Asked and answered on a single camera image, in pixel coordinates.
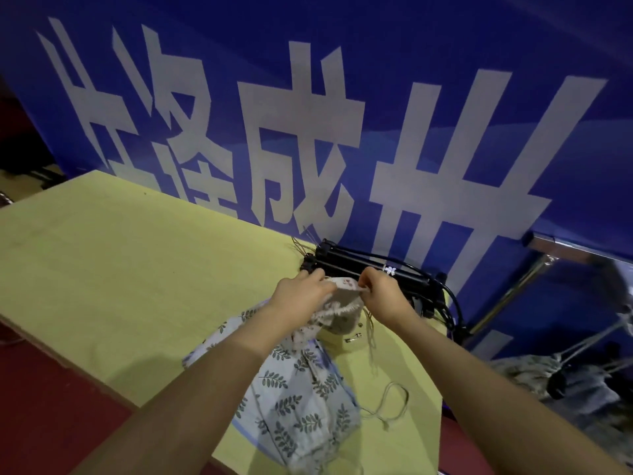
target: leaf print fabric bag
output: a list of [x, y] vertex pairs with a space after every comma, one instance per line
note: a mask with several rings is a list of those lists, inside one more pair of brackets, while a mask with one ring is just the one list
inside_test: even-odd
[[[183, 359], [183, 366], [191, 366], [265, 303], [228, 319]], [[275, 347], [244, 394], [233, 425], [291, 473], [318, 474], [360, 420], [351, 389], [321, 343], [309, 340], [301, 351]]]

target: person's right hand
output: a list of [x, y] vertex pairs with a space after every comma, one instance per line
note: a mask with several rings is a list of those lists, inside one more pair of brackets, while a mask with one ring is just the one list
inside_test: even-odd
[[369, 288], [369, 292], [362, 292], [360, 296], [372, 315], [387, 328], [394, 330], [402, 319], [417, 316], [398, 281], [384, 271], [367, 267], [361, 273], [358, 285]]

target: table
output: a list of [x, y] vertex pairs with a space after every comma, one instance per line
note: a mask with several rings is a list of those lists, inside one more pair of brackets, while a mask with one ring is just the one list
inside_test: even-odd
[[[2, 321], [131, 407], [301, 261], [288, 236], [101, 172], [0, 210], [0, 240]], [[411, 393], [404, 419], [364, 421], [330, 472], [436, 473], [441, 398], [413, 353], [379, 324], [373, 369], [366, 342], [325, 343], [362, 406], [390, 381]], [[385, 413], [401, 404], [392, 390]], [[239, 474], [284, 473], [232, 426], [213, 456]]]

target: red floor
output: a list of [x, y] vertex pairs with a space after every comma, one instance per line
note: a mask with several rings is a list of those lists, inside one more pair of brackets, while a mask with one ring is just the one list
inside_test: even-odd
[[[0, 326], [0, 340], [8, 331]], [[27, 342], [0, 346], [0, 472], [66, 475], [130, 411]], [[442, 419], [440, 468], [491, 475], [459, 425]], [[207, 465], [204, 475], [221, 475]]]

